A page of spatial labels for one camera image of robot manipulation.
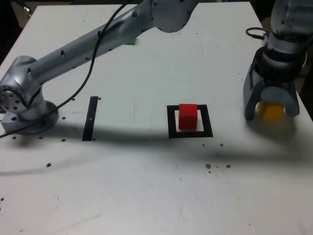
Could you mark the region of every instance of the yellow cube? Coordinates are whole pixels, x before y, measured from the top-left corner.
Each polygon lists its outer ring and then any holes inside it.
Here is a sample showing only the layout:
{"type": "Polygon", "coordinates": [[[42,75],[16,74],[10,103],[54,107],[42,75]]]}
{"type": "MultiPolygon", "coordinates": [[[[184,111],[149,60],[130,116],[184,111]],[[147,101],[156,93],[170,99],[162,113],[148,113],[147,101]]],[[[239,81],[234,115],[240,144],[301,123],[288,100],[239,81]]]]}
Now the yellow cube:
{"type": "Polygon", "coordinates": [[[281,103],[261,101],[258,105],[258,112],[263,120],[281,120],[284,108],[281,103]]]}

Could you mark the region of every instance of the white table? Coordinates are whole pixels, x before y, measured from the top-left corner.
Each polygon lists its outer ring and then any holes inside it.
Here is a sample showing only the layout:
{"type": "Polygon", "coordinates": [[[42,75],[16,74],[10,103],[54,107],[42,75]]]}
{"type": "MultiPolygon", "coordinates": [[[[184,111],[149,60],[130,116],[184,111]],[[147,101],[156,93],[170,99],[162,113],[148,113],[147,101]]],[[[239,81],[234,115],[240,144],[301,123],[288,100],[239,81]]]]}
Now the white table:
{"type": "MultiPolygon", "coordinates": [[[[116,8],[38,7],[0,77],[15,57],[39,59],[116,8]]],[[[245,35],[252,26],[249,3],[204,3],[180,32],[152,29],[99,57],[50,134],[0,140],[0,234],[313,234],[313,124],[302,102],[296,118],[255,120],[258,130],[243,116],[261,43],[245,35]],[[91,96],[102,98],[96,141],[82,142],[91,96]],[[168,139],[166,106],[180,103],[207,105],[213,138],[168,139]]],[[[46,83],[44,97],[60,104],[88,68],[46,83]]]]}

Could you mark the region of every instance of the black strip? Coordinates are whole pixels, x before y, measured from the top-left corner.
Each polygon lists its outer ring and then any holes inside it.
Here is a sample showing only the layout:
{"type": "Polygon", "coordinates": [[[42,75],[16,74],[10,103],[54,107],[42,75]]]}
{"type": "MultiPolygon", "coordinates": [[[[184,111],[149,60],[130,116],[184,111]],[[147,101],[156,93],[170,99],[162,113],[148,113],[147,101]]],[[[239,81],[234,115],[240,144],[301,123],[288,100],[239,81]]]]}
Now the black strip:
{"type": "Polygon", "coordinates": [[[198,110],[201,112],[203,131],[193,132],[177,132],[176,131],[176,120],[175,110],[179,110],[179,105],[168,105],[167,106],[167,122],[168,122],[168,138],[203,138],[213,137],[209,111],[207,105],[198,105],[198,110]]]}
{"type": "Polygon", "coordinates": [[[97,96],[90,97],[82,141],[91,141],[92,139],[93,125],[94,125],[94,120],[96,118],[97,104],[98,104],[98,97],[97,96]]]}

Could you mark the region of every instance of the black cable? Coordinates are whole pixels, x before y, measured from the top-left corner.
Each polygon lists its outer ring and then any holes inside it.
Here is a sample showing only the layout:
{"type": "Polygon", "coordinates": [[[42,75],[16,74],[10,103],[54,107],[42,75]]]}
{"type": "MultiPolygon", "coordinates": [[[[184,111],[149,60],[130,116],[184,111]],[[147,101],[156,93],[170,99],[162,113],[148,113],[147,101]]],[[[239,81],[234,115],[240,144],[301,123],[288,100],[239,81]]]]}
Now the black cable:
{"type": "Polygon", "coordinates": [[[96,42],[96,45],[94,47],[94,51],[93,51],[93,55],[92,55],[92,60],[91,60],[91,64],[90,64],[90,68],[89,68],[89,72],[87,74],[87,77],[85,78],[83,84],[80,86],[80,88],[70,97],[68,98],[66,101],[64,101],[62,104],[60,104],[58,107],[54,108],[53,110],[51,110],[48,114],[44,115],[43,117],[41,117],[40,119],[38,119],[37,121],[35,121],[34,123],[28,125],[28,126],[25,126],[25,127],[22,127],[22,128],[19,128],[17,130],[14,130],[14,131],[11,131],[9,133],[5,133],[3,135],[0,136],[0,139],[3,138],[3,137],[6,137],[6,136],[9,136],[9,135],[12,135],[14,133],[17,133],[17,132],[20,132],[20,131],[23,131],[29,127],[32,127],[40,122],[42,122],[43,120],[45,120],[49,115],[53,114],[55,111],[57,111],[58,109],[62,108],[64,105],[66,105],[67,103],[69,103],[73,98],[75,98],[79,92],[84,88],[84,86],[86,85],[86,83],[88,82],[89,80],[89,77],[91,75],[91,72],[92,72],[92,68],[93,68],[93,64],[94,64],[94,60],[96,58],[96,55],[97,55],[97,51],[98,51],[98,47],[100,45],[100,42],[101,40],[104,38],[105,34],[106,34],[106,31],[108,29],[108,27],[110,26],[111,22],[114,20],[114,18],[116,17],[116,15],[127,5],[131,2],[132,0],[127,0],[125,3],[123,3],[123,5],[121,5],[115,12],[114,14],[111,16],[111,18],[109,19],[109,21],[107,22],[107,24],[104,26],[103,30],[101,31],[100,33],[100,36],[96,42]]]}
{"type": "Polygon", "coordinates": [[[251,34],[249,33],[250,30],[261,30],[261,31],[264,31],[265,33],[270,33],[269,30],[265,29],[265,28],[258,28],[258,27],[252,27],[252,28],[247,28],[246,29],[246,34],[252,38],[256,38],[256,39],[261,39],[263,40],[264,39],[264,36],[261,36],[261,35],[256,35],[256,34],[251,34]]]}

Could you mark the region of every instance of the red cube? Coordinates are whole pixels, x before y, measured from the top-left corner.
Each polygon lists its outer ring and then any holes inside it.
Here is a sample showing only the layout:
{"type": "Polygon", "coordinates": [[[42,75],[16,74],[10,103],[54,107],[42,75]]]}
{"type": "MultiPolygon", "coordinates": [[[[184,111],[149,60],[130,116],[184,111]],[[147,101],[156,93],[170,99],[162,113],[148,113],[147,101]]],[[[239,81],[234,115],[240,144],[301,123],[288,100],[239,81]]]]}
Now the red cube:
{"type": "Polygon", "coordinates": [[[179,130],[196,130],[198,106],[196,104],[179,105],[179,130]]]}

